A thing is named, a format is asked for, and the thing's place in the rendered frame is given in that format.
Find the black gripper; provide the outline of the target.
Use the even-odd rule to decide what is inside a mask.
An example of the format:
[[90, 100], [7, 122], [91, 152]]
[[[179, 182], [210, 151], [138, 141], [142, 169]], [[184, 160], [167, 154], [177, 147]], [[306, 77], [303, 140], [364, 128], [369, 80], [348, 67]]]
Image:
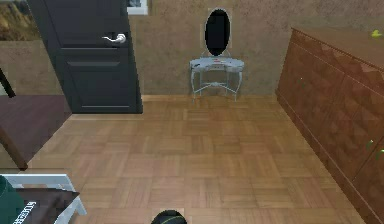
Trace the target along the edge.
[[187, 224], [187, 220], [176, 210], [164, 210], [153, 218], [151, 224]]

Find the grey dressing table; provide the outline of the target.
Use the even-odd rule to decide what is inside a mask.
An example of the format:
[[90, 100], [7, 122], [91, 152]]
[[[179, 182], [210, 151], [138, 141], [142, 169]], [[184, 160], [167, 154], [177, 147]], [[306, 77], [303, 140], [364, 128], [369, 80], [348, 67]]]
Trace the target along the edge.
[[[232, 92], [234, 100], [237, 100], [237, 95], [243, 81], [243, 69], [245, 63], [242, 60], [223, 57], [223, 56], [211, 56], [211, 57], [200, 57], [193, 59], [189, 62], [190, 69], [190, 84], [192, 90], [192, 100], [196, 99], [196, 94], [202, 94], [204, 89], [210, 87], [221, 87], [226, 92]], [[209, 71], [224, 71], [226, 73], [225, 82], [203, 82], [203, 74]], [[230, 87], [229, 74], [236, 73], [238, 75], [238, 84], [235, 89]]]

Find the dark green cloth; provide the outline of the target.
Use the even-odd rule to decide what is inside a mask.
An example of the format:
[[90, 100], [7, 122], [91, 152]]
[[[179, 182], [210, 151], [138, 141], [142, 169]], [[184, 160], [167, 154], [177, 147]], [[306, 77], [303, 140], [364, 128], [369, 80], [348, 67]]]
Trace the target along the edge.
[[24, 199], [9, 181], [0, 175], [0, 224], [13, 224], [24, 208]]

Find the dark brown wooden table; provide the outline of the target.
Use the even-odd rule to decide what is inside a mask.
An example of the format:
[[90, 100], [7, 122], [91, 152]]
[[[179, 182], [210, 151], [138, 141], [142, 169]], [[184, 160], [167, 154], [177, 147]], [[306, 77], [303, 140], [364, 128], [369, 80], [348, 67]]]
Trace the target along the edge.
[[16, 94], [1, 67], [0, 89], [0, 171], [26, 170], [71, 110], [63, 95]]

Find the black room door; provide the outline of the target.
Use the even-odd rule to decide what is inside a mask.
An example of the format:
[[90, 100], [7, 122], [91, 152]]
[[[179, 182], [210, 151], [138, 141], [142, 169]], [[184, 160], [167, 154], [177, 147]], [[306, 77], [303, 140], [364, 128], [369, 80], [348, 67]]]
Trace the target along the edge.
[[127, 0], [26, 1], [72, 113], [143, 112]]

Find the black oval mirror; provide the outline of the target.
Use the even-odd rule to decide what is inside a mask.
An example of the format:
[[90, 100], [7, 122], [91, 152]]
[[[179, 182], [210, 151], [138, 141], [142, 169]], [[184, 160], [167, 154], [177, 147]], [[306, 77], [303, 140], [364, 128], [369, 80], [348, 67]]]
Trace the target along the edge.
[[220, 56], [227, 49], [230, 34], [230, 19], [226, 10], [213, 9], [206, 20], [204, 31], [208, 52], [213, 56]]

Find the brown wooden chest of drawers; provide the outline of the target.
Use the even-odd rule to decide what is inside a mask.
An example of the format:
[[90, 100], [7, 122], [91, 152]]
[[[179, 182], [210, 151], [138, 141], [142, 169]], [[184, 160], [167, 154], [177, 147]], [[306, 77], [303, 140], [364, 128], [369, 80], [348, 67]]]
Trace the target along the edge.
[[366, 224], [384, 224], [384, 37], [294, 27], [279, 104]]

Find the white framed picture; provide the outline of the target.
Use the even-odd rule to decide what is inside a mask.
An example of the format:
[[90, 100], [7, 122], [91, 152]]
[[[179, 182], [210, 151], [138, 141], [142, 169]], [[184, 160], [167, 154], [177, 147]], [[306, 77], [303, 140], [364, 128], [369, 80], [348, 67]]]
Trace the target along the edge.
[[148, 0], [127, 0], [127, 12], [129, 15], [147, 15]]

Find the landscape framed picture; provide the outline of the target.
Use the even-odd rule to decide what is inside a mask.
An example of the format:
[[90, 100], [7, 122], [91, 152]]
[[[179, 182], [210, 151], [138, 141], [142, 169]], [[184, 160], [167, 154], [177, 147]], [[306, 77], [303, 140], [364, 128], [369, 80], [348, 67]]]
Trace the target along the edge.
[[34, 41], [40, 34], [26, 0], [0, 0], [0, 41]]

